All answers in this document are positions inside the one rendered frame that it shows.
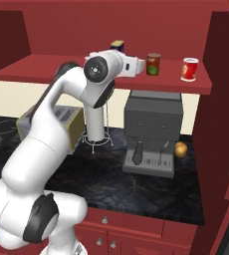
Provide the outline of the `red drawer front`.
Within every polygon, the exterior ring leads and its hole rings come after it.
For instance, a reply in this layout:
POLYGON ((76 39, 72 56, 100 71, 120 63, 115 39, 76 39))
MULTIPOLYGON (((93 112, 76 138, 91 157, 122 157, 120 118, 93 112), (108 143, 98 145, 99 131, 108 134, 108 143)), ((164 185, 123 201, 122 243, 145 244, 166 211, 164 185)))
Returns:
POLYGON ((100 226, 122 228, 127 231, 142 232, 157 238, 162 236, 164 224, 162 219, 91 207, 88 209, 85 222, 96 223, 100 226), (108 217, 108 224, 102 224, 104 216, 108 217))

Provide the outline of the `yellow and grey toaster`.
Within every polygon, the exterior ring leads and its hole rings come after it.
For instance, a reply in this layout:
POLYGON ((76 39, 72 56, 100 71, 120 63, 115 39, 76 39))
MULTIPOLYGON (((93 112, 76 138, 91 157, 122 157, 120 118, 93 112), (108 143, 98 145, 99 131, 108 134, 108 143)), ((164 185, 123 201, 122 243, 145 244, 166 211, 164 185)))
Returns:
MULTIPOLYGON (((22 116, 16 121, 16 126, 20 140, 23 140, 30 130, 30 113, 32 108, 29 108, 22 116)), ((73 154, 81 142, 85 134, 85 120, 84 110, 79 107, 68 106, 54 106, 55 116, 60 123, 67 129, 70 135, 70 150, 69 154, 73 154)))

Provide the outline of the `red and white can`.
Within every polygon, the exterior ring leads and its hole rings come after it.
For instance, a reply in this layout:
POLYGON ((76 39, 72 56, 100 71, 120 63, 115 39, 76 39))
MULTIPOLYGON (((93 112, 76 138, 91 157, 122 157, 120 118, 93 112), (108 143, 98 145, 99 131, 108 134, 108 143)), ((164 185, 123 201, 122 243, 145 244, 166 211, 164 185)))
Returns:
POLYGON ((180 79, 185 82, 194 82, 198 63, 199 60, 196 58, 184 58, 180 79))

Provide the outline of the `red cupboard door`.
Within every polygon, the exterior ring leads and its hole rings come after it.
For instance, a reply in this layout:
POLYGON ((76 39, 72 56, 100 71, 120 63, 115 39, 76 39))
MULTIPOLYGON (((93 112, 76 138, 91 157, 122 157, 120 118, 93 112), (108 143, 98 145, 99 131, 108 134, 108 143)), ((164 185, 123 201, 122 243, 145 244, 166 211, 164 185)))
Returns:
POLYGON ((109 255, 189 255, 190 248, 108 233, 109 255), (116 248, 111 243, 116 241, 116 248))
POLYGON ((108 255, 108 236, 105 231, 76 226, 75 233, 89 255, 108 255), (97 245, 99 238, 103 239, 101 246, 97 245))

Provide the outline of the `dark red cabinet door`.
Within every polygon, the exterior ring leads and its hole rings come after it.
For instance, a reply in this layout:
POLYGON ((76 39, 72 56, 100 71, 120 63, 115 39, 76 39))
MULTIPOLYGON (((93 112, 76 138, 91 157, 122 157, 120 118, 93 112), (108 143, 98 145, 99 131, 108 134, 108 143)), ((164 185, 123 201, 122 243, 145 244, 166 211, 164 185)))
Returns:
POLYGON ((205 224, 190 255, 219 255, 229 225, 229 11, 212 14, 203 64, 212 89, 199 99, 192 138, 205 224))

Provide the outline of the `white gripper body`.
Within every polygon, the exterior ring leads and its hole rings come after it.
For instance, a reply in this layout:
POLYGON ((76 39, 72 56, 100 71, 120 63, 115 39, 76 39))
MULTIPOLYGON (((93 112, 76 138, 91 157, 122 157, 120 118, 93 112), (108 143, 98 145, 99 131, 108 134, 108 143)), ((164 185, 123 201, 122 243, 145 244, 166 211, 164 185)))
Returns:
POLYGON ((135 71, 135 73, 137 75, 140 74, 144 70, 144 66, 145 66, 145 60, 138 59, 137 60, 137 64, 136 64, 136 71, 135 71))

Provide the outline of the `grey coffee machine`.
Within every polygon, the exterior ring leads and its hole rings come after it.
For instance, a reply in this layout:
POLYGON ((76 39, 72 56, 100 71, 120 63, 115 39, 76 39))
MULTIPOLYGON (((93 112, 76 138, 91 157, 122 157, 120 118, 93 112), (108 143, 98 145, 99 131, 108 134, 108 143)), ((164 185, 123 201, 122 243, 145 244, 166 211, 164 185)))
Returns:
POLYGON ((131 91, 124 107, 122 170, 172 178, 182 119, 181 93, 131 91))

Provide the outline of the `green and brown can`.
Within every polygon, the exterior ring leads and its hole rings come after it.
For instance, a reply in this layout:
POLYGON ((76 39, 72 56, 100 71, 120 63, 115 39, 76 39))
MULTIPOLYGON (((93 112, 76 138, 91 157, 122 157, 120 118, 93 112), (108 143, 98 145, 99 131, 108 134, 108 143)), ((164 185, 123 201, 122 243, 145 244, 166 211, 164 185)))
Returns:
POLYGON ((146 73, 149 76, 157 76, 159 73, 160 67, 160 54, 150 53, 147 55, 146 60, 146 73))

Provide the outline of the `white paper towel roll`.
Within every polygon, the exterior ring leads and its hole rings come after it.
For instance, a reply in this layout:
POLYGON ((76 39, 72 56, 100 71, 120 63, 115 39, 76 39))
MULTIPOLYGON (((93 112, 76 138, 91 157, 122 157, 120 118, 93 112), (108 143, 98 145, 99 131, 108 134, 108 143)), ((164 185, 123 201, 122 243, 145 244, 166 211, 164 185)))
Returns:
POLYGON ((104 108, 93 109, 84 105, 89 141, 101 141, 105 137, 104 108))

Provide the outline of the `dark blue and yellow can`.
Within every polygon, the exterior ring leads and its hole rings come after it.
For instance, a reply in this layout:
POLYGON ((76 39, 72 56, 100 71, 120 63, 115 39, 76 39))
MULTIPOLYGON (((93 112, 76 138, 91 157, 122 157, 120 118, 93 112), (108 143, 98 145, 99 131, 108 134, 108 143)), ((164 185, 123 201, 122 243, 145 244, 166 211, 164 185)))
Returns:
POLYGON ((123 40, 115 40, 111 43, 111 48, 114 50, 118 50, 120 52, 123 51, 124 41, 123 40))

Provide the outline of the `red open wall cabinet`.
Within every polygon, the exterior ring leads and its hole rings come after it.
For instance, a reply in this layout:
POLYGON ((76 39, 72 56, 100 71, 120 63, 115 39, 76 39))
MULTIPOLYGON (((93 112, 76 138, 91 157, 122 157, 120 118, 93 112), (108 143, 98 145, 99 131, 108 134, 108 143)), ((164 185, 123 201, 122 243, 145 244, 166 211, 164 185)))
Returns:
POLYGON ((206 64, 186 83, 182 61, 205 57, 209 28, 228 11, 229 0, 0 0, 0 81, 47 84, 62 63, 122 40, 129 55, 160 54, 160 73, 117 88, 207 95, 206 64))

